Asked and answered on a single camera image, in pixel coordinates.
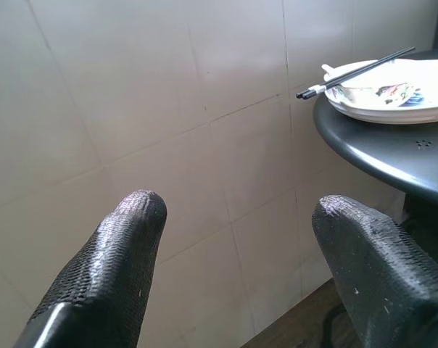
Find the white tile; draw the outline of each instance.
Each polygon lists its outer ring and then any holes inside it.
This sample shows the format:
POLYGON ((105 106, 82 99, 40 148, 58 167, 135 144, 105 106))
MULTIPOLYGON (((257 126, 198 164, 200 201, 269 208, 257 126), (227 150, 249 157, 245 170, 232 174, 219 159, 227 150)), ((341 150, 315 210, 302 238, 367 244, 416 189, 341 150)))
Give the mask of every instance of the white tile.
POLYGON ((320 252, 311 220, 315 205, 325 195, 346 194, 349 184, 347 175, 336 167, 319 172, 310 180, 297 185, 299 255, 302 263, 311 255, 320 252))
POLYGON ((256 334, 301 301, 300 273, 299 262, 291 262, 247 289, 256 334))
POLYGON ((297 205, 293 190, 236 221, 233 229, 247 287, 288 264, 298 263, 297 205))
POLYGON ((189 348, 237 348, 254 335, 247 298, 242 296, 201 322, 186 341, 189 348))
POLYGON ((31 314, 29 306, 0 275, 0 347, 16 342, 31 314))
POLYGON ((208 125, 148 147, 108 166, 119 197, 138 188, 155 190, 168 206, 158 262, 228 224, 218 161, 208 125))
POLYGON ((98 164, 26 1, 0 0, 0 205, 98 164))
POLYGON ((406 215, 404 212, 404 204, 405 204, 405 193, 401 191, 393 191, 392 199, 390 202, 385 204, 384 207, 380 207, 379 209, 390 216, 396 223, 403 223, 406 215))
POLYGON ((153 282, 141 326, 139 348, 186 348, 186 342, 185 346, 180 345, 183 337, 172 316, 170 300, 161 295, 159 287, 153 282))
POLYGON ((284 0, 289 86, 323 76, 321 65, 350 62, 352 0, 284 0))
POLYGON ((212 135, 232 220, 292 187, 286 98, 272 98, 216 120, 212 135))
POLYGON ((330 278, 332 273, 322 252, 315 252, 301 264, 302 297, 313 293, 330 278))
POLYGON ((0 270, 36 305, 117 202, 102 170, 0 208, 0 270))
POLYGON ((235 222, 234 233, 258 333, 301 299, 294 191, 235 222))
POLYGON ((340 165, 344 160, 322 139, 314 125, 313 108, 316 98, 302 101, 294 98, 298 88, 290 92, 292 141, 294 147, 294 179, 302 185, 313 175, 340 165))
POLYGON ((230 226, 158 265, 156 283, 187 334, 244 293, 230 226))
POLYGON ((355 0, 353 59, 378 59, 415 46, 430 49, 438 0, 355 0))
POLYGON ((185 4, 211 118, 286 90, 280 2, 185 0, 185 4))
POLYGON ((101 158, 204 123, 178 0, 33 0, 101 158))
POLYGON ((345 164, 345 170, 349 172, 350 190, 347 192, 352 198, 378 209, 382 212, 393 211, 398 208, 402 194, 395 188, 387 185, 356 167, 345 164))

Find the black chopsticks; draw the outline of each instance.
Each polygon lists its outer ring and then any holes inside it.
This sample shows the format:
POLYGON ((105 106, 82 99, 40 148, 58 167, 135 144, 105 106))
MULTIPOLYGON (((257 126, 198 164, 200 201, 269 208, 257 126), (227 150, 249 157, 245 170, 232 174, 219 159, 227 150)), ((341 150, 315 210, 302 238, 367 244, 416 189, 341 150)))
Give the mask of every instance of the black chopsticks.
POLYGON ((383 58, 377 60, 376 62, 370 63, 369 65, 366 65, 365 67, 360 67, 356 70, 349 71, 346 74, 339 76, 338 78, 333 78, 332 80, 327 81, 325 83, 322 83, 320 85, 314 85, 312 87, 309 87, 306 91, 299 92, 296 95, 296 97, 298 99, 309 99, 309 98, 312 98, 313 96, 317 96, 318 94, 321 94, 321 93, 327 91, 328 89, 330 89, 336 85, 339 85, 340 83, 345 82, 346 80, 349 80, 349 79, 354 78, 360 74, 363 74, 366 71, 372 70, 373 68, 378 67, 379 65, 382 65, 390 60, 401 57, 401 56, 403 56, 411 51, 414 51, 415 49, 416 49, 415 47, 409 47, 407 49, 402 49, 401 51, 398 51, 396 53, 392 53, 386 57, 383 57, 383 58))

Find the floor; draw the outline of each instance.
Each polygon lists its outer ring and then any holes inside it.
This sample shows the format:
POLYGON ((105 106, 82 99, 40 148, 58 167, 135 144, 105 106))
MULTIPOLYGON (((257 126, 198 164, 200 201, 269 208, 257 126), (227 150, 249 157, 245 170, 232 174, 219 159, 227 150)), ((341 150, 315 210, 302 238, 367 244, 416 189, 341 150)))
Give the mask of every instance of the floor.
MULTIPOLYGON (((326 313, 341 304, 333 281, 328 281, 280 317, 242 348, 319 348, 326 313)), ((334 348, 361 348, 346 313, 332 326, 334 348)))

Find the white plate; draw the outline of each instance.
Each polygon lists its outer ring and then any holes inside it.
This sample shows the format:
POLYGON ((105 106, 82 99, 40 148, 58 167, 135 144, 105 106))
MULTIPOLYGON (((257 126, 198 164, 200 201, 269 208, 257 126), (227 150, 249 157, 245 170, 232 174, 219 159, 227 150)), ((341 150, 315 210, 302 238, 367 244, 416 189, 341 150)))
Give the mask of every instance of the white plate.
POLYGON ((411 73, 421 90, 400 107, 348 104, 339 101, 330 90, 326 91, 326 96, 335 109, 358 120, 396 125, 437 122, 438 60, 418 60, 411 73))

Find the round table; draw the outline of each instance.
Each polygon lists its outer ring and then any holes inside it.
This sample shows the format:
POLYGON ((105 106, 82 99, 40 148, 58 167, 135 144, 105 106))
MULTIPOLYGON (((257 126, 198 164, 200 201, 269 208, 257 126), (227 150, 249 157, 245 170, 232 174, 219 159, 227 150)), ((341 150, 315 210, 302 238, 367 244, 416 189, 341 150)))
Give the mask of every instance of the round table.
MULTIPOLYGON (((408 59, 438 59, 438 50, 408 59)), ((340 156, 406 194, 438 204, 438 123, 379 125, 336 111, 325 96, 315 104, 318 132, 340 156)))

